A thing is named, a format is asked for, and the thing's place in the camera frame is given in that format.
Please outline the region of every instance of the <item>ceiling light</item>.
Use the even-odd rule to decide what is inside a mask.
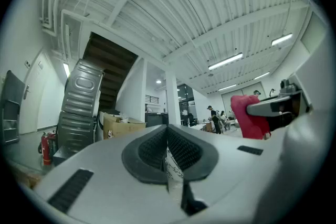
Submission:
[[[243,57],[243,54],[242,54],[242,53],[239,53],[239,54],[237,54],[237,55],[234,55],[234,56],[232,56],[232,57],[230,57],[230,58],[225,59],[224,61],[221,61],[221,62],[219,62],[219,63],[216,63],[216,64],[214,64],[214,65],[212,65],[212,66],[209,66],[209,70],[213,70],[213,69],[215,69],[215,68],[217,68],[217,67],[221,67],[221,66],[223,66],[223,65],[226,65],[227,63],[232,62],[232,61],[235,61],[235,60],[238,60],[238,59],[240,59],[241,57]]]
[[[63,63],[63,67],[64,67],[65,74],[67,75],[67,77],[69,77],[70,70],[69,70],[68,64],[67,63]]]
[[[237,86],[237,84],[234,84],[234,85],[231,85],[231,86],[229,86],[229,87],[225,87],[225,88],[219,89],[219,91],[223,91],[223,90],[232,88],[232,87],[234,87],[234,86]]]
[[[272,46],[275,46],[276,44],[284,42],[285,40],[290,39],[292,36],[293,36],[293,34],[288,34],[288,35],[285,35],[283,37],[277,38],[277,39],[272,41]]]
[[[263,75],[261,75],[261,76],[258,76],[258,77],[256,77],[255,79],[260,79],[260,78],[262,78],[262,77],[264,77],[264,76],[267,76],[269,74],[269,72],[267,72],[266,74],[263,74]]]

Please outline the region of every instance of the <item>staircase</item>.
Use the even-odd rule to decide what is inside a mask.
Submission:
[[[95,33],[91,34],[83,59],[104,69],[99,110],[115,108],[120,87],[137,57],[116,43]]]

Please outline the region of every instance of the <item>white door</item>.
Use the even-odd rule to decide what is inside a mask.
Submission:
[[[243,90],[243,94],[244,94],[244,95],[245,95],[245,94],[246,94],[246,95],[253,95],[253,92],[254,92],[255,90],[259,91],[259,92],[261,93],[261,95],[259,95],[259,97],[258,97],[260,101],[268,97],[268,96],[266,97],[265,92],[264,92],[264,89],[263,89],[263,87],[262,87],[262,85],[261,85],[260,82],[259,82],[259,83],[256,83],[256,84],[253,84],[253,85],[251,85],[251,86],[245,87],[245,88],[243,88],[242,90]]]
[[[19,115],[19,133],[37,131],[38,111],[50,65],[47,56],[41,52],[28,74]]]
[[[225,114],[227,117],[233,117],[234,118],[234,113],[231,108],[231,97],[234,95],[243,95],[242,90],[236,90],[233,92],[228,92],[225,94],[222,94],[222,99],[224,103],[224,108],[225,108]]]

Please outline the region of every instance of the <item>door handle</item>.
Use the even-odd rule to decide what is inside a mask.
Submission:
[[[25,90],[25,93],[23,94],[23,100],[26,100],[27,98],[27,93],[29,93],[29,85],[26,86],[26,90]]]

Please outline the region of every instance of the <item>red cover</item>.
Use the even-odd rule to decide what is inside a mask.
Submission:
[[[265,117],[251,116],[246,113],[248,105],[259,102],[259,99],[254,95],[235,95],[231,97],[231,108],[236,115],[244,138],[263,139],[266,133],[270,133]]]

